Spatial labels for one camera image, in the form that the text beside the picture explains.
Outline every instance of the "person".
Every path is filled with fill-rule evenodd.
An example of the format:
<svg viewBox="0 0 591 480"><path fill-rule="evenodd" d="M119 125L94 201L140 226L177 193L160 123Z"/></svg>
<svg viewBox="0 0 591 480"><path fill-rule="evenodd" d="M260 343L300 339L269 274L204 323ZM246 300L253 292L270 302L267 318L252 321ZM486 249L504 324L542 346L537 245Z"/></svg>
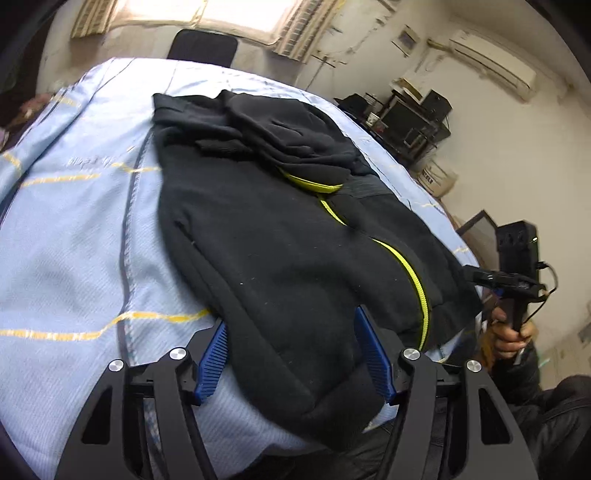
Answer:
<svg viewBox="0 0 591 480"><path fill-rule="evenodd" d="M540 480L584 478L590 468L591 377L574 375L543 391L534 324L525 323L518 333L497 307L491 330L497 358L491 377L525 437ZM522 348L521 362L514 365Z"/></svg>
<svg viewBox="0 0 591 480"><path fill-rule="evenodd" d="M591 453L591 377L569 377L555 389L543 391L533 341L535 324L526 322L518 333L507 324L500 307L493 309L488 323L483 341L494 358L490 375L517 420L540 480L584 478L581 475L589 470ZM521 363L514 365L521 349ZM446 434L446 404L441 400L436 403L425 479L439 475ZM267 456L233 480L371 480L384 456L393 423L363 434L346 452L325 449L295 457Z"/></svg>
<svg viewBox="0 0 591 480"><path fill-rule="evenodd" d="M51 97L51 93L42 93L26 101L19 107L16 117L5 127L0 127L0 152L12 148L18 142L51 101Z"/></svg>

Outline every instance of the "white wall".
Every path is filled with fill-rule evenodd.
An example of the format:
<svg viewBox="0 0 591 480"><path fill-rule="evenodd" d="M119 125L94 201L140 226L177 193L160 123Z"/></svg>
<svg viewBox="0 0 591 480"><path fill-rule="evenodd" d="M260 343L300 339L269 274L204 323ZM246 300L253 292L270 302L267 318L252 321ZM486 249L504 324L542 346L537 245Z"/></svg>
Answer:
<svg viewBox="0 0 591 480"><path fill-rule="evenodd" d="M540 91L522 103L440 55L432 52L414 79L453 106L452 136L437 156L459 179L443 203L463 220L485 209L498 224L537 225L540 257L560 276L560 289L536 317L538 348L545 350L588 317L591 119L575 93L561 100L564 90L543 74ZM549 274L542 279L551 285Z"/></svg>
<svg viewBox="0 0 591 480"><path fill-rule="evenodd" d="M464 21L484 27L528 51L591 102L591 83L554 27L526 0L445 0Z"/></svg>
<svg viewBox="0 0 591 480"><path fill-rule="evenodd" d="M69 0L56 13L41 58L37 93L51 90L56 82L73 83L84 72L111 57L166 58L174 36L181 30L173 25L129 25L115 28L106 35L71 40L72 26L84 1ZM232 68L292 84L301 64L239 40Z"/></svg>
<svg viewBox="0 0 591 480"><path fill-rule="evenodd" d="M365 92L386 99L391 93L390 81L414 68L427 38L444 30L448 19L449 12L441 0L402 0L394 14L376 0L348 0L333 21L336 29L324 34L314 54L318 58L328 56L335 67L324 65L319 71L320 60L312 58L296 86L327 100ZM405 25L421 37L421 44L409 57L391 42Z"/></svg>

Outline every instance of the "dark jacket sleeve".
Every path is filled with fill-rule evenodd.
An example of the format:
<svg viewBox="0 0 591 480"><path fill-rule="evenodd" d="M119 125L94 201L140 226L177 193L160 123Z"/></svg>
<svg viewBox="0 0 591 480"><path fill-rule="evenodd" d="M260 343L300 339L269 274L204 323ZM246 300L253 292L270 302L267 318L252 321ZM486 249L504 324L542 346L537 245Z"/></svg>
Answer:
<svg viewBox="0 0 591 480"><path fill-rule="evenodd" d="M524 405L542 394L540 369L535 346L530 343L523 353L521 363L515 359L498 360L492 368L491 377L509 405Z"/></svg>

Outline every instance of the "black speaker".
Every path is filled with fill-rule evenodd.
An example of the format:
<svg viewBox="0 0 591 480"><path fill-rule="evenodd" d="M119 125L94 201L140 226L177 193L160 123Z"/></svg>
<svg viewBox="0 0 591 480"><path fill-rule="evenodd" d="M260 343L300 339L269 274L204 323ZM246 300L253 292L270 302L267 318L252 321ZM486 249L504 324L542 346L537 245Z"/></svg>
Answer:
<svg viewBox="0 0 591 480"><path fill-rule="evenodd" d="M421 106L425 110L429 120L443 122L445 117L452 111L451 104L443 95L439 95L435 90L431 90L424 98Z"/></svg>
<svg viewBox="0 0 591 480"><path fill-rule="evenodd" d="M540 280L536 268L540 258L535 225L524 220L501 225L496 230L496 250L499 252L499 270Z"/></svg>

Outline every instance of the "ceiling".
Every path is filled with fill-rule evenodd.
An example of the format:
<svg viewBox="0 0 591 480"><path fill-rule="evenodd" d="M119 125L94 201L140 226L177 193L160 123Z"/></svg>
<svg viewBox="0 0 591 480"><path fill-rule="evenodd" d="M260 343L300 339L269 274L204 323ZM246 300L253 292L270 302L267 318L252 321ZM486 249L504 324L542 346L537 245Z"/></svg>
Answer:
<svg viewBox="0 0 591 480"><path fill-rule="evenodd" d="M444 0L453 15L506 38L572 84L591 103L591 82L567 44L526 0Z"/></svg>

